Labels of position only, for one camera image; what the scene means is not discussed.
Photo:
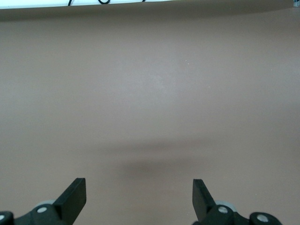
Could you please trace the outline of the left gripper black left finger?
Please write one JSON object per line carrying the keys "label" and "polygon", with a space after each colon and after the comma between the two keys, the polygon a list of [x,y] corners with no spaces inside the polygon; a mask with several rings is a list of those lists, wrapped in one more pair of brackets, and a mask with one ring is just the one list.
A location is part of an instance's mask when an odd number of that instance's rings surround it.
{"label": "left gripper black left finger", "polygon": [[56,199],[39,203],[31,211],[14,217],[0,212],[2,225],[72,225],[86,204],[86,179],[76,178]]}

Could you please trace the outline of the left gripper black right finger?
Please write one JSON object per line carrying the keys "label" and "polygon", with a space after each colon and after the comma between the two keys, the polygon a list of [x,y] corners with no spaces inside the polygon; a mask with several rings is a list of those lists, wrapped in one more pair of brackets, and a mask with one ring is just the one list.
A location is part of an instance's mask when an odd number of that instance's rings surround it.
{"label": "left gripper black right finger", "polygon": [[276,217],[264,212],[241,216],[233,204],[215,201],[202,179],[193,180],[192,203],[197,217],[195,225],[280,225]]}

